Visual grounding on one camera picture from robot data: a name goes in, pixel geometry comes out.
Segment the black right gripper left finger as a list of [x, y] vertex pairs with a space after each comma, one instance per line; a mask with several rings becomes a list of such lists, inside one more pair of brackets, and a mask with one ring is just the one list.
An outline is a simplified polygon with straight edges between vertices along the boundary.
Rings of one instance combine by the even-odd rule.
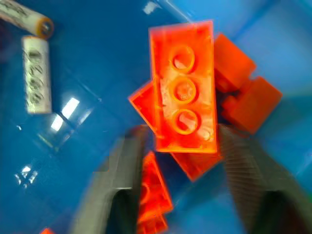
[[94, 172], [69, 234], [137, 234], [147, 125], [120, 137]]

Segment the blue plastic bin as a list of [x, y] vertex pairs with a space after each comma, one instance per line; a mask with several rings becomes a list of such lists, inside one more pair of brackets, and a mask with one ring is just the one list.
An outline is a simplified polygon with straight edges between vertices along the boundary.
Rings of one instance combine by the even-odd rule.
[[212, 20], [283, 98], [257, 132], [312, 197], [312, 0], [18, 0], [49, 17], [53, 112], [25, 108], [26, 32], [0, 20], [0, 234], [68, 234], [94, 171], [144, 123], [148, 31]]

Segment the white battery with orange end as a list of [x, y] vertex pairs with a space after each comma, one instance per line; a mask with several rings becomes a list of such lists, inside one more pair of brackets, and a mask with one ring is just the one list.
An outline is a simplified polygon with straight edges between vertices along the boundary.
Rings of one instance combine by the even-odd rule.
[[21, 39], [26, 110], [30, 114], [52, 113], [50, 53], [48, 42], [35, 36]]
[[50, 18], [13, 0], [0, 0], [0, 19], [42, 39], [50, 38], [54, 31]]

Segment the orange hollow building brick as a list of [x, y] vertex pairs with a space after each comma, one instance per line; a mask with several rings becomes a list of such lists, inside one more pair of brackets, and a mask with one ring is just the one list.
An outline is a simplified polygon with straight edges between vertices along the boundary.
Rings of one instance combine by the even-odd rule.
[[159, 152], [217, 152], [213, 36], [210, 20], [149, 31]]

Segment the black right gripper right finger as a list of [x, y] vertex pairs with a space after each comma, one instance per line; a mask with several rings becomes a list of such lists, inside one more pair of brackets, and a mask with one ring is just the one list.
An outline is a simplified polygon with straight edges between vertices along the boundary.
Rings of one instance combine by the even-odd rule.
[[312, 200], [248, 134], [219, 124], [220, 153], [247, 234], [312, 234]]

